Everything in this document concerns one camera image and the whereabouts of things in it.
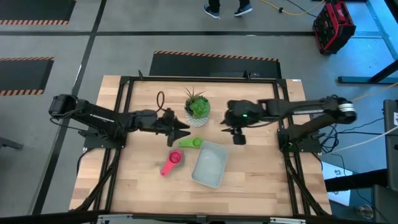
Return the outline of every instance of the white pot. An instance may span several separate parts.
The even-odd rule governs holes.
[[[185,118],[187,119],[188,124],[195,128],[204,126],[209,121],[209,115],[210,113],[204,118],[194,118],[185,110]]]

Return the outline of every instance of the black floor mat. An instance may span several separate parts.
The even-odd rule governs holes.
[[[75,0],[0,0],[0,25],[65,25],[75,3]]]
[[[149,75],[180,77],[281,78],[278,59],[157,50]]]
[[[0,58],[0,96],[41,95],[53,57]]]

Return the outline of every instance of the green measuring cup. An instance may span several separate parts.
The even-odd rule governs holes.
[[[187,139],[183,139],[183,140],[179,141],[178,146],[200,148],[202,142],[203,142],[203,140],[199,137],[187,138]]]

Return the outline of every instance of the person's feet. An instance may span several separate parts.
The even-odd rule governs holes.
[[[235,12],[235,16],[242,16],[248,12],[253,11],[253,8],[251,7],[250,4],[244,6],[244,7],[239,7],[239,9]]]
[[[220,13],[219,12],[212,12],[210,10],[210,6],[204,5],[203,6],[203,10],[205,11],[206,14],[208,14],[209,16],[215,18],[215,19],[219,19],[220,18]]]

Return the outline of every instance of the potted plant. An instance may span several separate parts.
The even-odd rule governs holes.
[[[185,93],[188,95],[185,101],[185,117],[187,122],[193,127],[205,125],[209,121],[210,103],[201,95],[204,91],[195,94],[194,88],[192,88],[192,92],[187,88],[185,89]]]

